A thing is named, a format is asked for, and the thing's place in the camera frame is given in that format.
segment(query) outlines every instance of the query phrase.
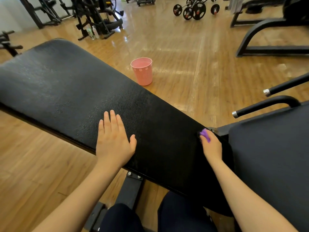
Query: leg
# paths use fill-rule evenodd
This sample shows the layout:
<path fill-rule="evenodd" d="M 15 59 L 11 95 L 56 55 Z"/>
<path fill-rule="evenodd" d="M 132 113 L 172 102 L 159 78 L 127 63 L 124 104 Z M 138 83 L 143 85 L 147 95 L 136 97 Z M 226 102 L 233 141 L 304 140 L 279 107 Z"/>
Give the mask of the leg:
<path fill-rule="evenodd" d="M 138 215 L 122 203 L 115 204 L 107 210 L 100 231 L 145 232 Z"/>
<path fill-rule="evenodd" d="M 217 232 L 206 210 L 173 192 L 158 209 L 158 232 Z"/>

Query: purple cloth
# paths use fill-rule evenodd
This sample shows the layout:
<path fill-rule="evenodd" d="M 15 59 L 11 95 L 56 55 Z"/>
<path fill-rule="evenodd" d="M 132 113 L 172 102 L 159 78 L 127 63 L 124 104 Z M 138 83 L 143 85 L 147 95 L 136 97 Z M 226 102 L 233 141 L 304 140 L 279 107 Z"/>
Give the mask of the purple cloth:
<path fill-rule="evenodd" d="M 200 135 L 204 136 L 207 139 L 207 142 L 210 143 L 211 139 L 209 138 L 206 130 L 207 129 L 203 129 L 202 132 L 200 132 Z"/>

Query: right hand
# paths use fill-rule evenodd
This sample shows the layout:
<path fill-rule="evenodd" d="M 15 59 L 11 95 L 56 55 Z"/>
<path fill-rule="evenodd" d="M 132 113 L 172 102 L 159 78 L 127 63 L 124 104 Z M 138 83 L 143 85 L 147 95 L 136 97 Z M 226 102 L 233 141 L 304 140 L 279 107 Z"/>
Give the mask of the right hand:
<path fill-rule="evenodd" d="M 200 139 L 202 141 L 204 155 L 211 165 L 215 162 L 222 161 L 222 144 L 213 132 L 209 130 L 206 132 L 211 141 L 208 143 L 207 139 L 202 135 L 200 136 Z"/>

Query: black padded seat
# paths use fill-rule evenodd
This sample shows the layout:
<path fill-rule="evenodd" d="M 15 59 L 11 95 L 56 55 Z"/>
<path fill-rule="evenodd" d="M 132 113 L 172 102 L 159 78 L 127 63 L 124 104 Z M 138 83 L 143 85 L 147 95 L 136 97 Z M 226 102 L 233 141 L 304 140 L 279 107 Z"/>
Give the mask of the black padded seat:
<path fill-rule="evenodd" d="M 229 141 L 239 178 L 297 230 L 308 232 L 309 105 L 240 123 Z"/>
<path fill-rule="evenodd" d="M 197 138 L 204 126 L 72 42 L 54 39 L 2 64 L 0 105 L 92 153 L 98 122 L 114 109 L 137 138 L 126 169 L 232 215 Z M 222 143 L 233 168 L 231 148 Z"/>

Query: black weight plate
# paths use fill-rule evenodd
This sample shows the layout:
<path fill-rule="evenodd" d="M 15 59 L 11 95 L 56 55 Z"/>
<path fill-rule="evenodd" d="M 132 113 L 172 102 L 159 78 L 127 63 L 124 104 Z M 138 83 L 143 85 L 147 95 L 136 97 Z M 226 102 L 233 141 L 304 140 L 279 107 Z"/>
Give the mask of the black weight plate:
<path fill-rule="evenodd" d="M 218 13 L 219 10 L 220 10 L 220 6 L 219 6 L 218 4 L 214 4 L 214 5 L 211 7 L 211 13 L 212 13 L 213 15 L 214 15 L 215 9 L 217 9 L 217 10 L 216 10 L 216 13 Z"/>
<path fill-rule="evenodd" d="M 174 13 L 174 15 L 180 16 L 180 15 L 181 15 L 181 12 L 182 12 L 182 7 L 181 7 L 181 5 L 176 4 L 176 5 L 174 6 L 174 8 L 173 8 L 173 13 Z"/>
<path fill-rule="evenodd" d="M 200 20 L 206 13 L 206 5 L 202 2 L 198 2 L 192 7 L 192 12 L 193 19 Z"/>
<path fill-rule="evenodd" d="M 193 0 L 187 0 L 187 2 L 186 2 L 187 6 L 191 6 L 192 3 L 193 3 Z"/>
<path fill-rule="evenodd" d="M 185 20 L 190 20 L 192 18 L 192 8 L 191 7 L 186 7 L 183 10 L 183 17 Z"/>

